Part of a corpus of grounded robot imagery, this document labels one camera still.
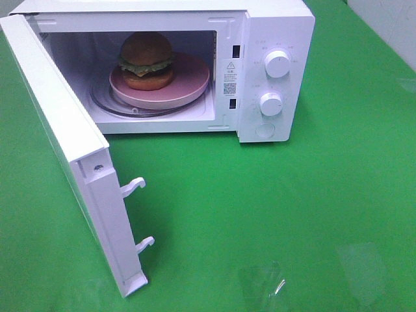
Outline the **pink plate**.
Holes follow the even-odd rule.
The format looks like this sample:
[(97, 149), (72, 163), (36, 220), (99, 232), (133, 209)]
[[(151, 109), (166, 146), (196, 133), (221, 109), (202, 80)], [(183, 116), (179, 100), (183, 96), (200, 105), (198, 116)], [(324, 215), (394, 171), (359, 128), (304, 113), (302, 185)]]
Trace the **pink plate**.
[(112, 91), (122, 101), (141, 109), (164, 110), (181, 107), (200, 97), (207, 88), (210, 70), (206, 63), (193, 55), (177, 53), (172, 64), (172, 82), (158, 90), (143, 91), (129, 88), (116, 67), (109, 76)]

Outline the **burger with lettuce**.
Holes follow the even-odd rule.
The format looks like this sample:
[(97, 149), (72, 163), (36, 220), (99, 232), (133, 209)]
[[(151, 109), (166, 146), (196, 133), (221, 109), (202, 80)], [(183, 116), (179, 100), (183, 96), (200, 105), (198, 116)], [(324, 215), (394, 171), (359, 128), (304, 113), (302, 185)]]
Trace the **burger with lettuce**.
[(134, 32), (122, 44), (119, 67), (129, 88), (159, 90), (174, 78), (174, 55), (168, 39), (158, 32)]

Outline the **white microwave door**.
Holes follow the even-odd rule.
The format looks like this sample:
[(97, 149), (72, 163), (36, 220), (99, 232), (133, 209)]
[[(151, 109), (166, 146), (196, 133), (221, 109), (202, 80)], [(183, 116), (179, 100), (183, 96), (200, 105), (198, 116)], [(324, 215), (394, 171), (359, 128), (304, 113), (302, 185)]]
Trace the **white microwave door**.
[(124, 199), (146, 182), (137, 177), (120, 186), (109, 143), (26, 18), (19, 14), (1, 18), (1, 28), (120, 294), (129, 296), (148, 282), (139, 254), (154, 238), (135, 243)]

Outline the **white microwave oven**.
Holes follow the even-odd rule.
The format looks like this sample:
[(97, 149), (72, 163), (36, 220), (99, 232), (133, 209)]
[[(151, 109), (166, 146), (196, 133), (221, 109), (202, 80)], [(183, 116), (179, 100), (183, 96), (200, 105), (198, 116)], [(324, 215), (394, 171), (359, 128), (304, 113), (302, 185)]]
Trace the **white microwave oven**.
[[(105, 134), (234, 131), (241, 142), (289, 138), (315, 18), (302, 1), (24, 1), (22, 15)], [(124, 41), (157, 32), (210, 70), (214, 118), (119, 118), (90, 89), (119, 67)]]

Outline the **glass microwave turntable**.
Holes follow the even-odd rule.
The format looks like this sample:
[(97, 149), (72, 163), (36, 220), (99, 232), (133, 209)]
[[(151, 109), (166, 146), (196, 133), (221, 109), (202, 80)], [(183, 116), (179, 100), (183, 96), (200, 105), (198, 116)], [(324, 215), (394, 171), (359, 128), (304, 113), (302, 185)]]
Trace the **glass microwave turntable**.
[(156, 91), (128, 88), (117, 79), (90, 89), (93, 106), (119, 118), (175, 121), (212, 120), (215, 116), (211, 82), (181, 82)]

